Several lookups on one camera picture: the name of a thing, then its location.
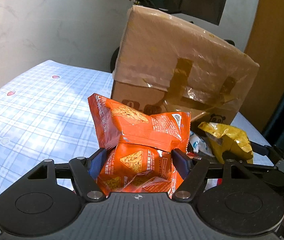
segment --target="red strawberry pattern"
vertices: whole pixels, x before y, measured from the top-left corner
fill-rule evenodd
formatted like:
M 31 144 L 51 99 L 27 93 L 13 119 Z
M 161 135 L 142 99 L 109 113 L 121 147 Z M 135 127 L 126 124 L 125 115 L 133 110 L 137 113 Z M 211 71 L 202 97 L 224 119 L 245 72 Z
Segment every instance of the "red strawberry pattern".
M 15 91 L 10 91 L 9 93 L 7 93 L 7 96 L 12 96 L 15 94 Z

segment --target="white wall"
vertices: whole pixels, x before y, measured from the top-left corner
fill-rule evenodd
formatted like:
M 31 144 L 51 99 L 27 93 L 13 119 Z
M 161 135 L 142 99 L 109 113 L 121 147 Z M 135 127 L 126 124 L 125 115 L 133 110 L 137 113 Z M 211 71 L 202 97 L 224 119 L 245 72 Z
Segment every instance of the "white wall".
M 176 14 L 176 16 L 193 21 L 194 24 L 222 39 L 233 40 L 235 46 L 244 51 L 250 37 L 258 2 L 259 0 L 226 0 L 218 26 L 184 14 Z
M 0 87 L 47 60 L 109 71 L 125 0 L 0 0 Z

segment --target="yellow snack bag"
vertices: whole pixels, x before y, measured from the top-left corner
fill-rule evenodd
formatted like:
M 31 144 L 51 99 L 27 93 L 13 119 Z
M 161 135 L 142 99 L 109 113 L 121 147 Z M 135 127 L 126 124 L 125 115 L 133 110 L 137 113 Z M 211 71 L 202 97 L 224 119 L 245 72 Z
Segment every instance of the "yellow snack bag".
M 222 154 L 230 151 L 248 163 L 253 163 L 250 141 L 243 130 L 223 123 L 202 122 L 198 126 L 205 131 L 211 144 L 211 150 L 217 160 L 224 164 Z

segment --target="snack bag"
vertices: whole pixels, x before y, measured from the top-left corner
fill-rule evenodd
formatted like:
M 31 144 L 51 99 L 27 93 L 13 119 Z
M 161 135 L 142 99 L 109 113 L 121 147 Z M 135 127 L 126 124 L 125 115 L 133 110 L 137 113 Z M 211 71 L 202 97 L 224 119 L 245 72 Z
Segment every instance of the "snack bag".
M 253 163 L 253 152 L 246 133 L 240 128 L 223 123 L 202 122 L 198 128 L 206 132 L 212 151 L 218 161 L 224 164 L 222 154 L 230 151 L 248 163 Z
M 168 192 L 172 196 L 183 179 L 169 152 L 186 151 L 190 113 L 148 116 L 97 94 L 88 102 L 99 145 L 110 150 L 97 179 L 103 192 Z
M 118 143 L 133 143 L 165 152 L 175 148 L 186 151 L 190 112 L 148 116 L 98 94 L 88 102 L 100 147 L 110 150 Z

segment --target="panda logo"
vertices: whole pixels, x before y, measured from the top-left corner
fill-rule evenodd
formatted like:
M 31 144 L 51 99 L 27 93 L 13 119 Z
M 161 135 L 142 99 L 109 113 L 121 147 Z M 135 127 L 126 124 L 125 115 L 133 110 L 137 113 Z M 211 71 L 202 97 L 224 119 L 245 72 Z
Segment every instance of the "panda logo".
M 210 122 L 223 123 L 223 121 L 225 121 L 225 119 L 226 119 L 225 116 L 221 116 L 219 114 L 212 114 Z

